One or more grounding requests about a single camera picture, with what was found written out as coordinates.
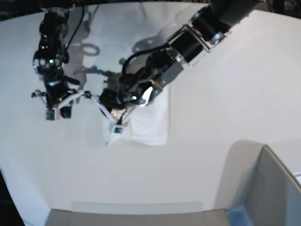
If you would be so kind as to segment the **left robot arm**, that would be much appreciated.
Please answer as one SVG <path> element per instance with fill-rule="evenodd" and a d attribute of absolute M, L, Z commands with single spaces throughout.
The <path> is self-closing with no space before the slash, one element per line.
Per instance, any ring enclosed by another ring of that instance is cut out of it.
<path fill-rule="evenodd" d="M 200 54 L 208 54 L 232 27 L 262 3 L 260 0 L 212 0 L 198 10 L 164 44 L 128 57 L 119 76 L 96 100 L 109 121 L 109 133 L 121 135 L 132 111 L 151 105 Z"/>

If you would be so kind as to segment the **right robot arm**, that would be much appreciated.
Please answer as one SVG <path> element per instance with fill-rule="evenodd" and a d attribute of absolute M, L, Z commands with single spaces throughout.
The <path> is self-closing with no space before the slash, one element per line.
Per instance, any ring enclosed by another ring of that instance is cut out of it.
<path fill-rule="evenodd" d="M 32 66 L 45 91 L 36 89 L 32 98 L 39 98 L 46 108 L 46 120 L 56 121 L 71 118 L 74 100 L 83 96 L 81 89 L 72 89 L 80 81 L 65 74 L 63 66 L 70 60 L 65 36 L 68 33 L 68 19 L 73 4 L 45 8 L 40 24 L 40 41 L 35 51 Z"/>

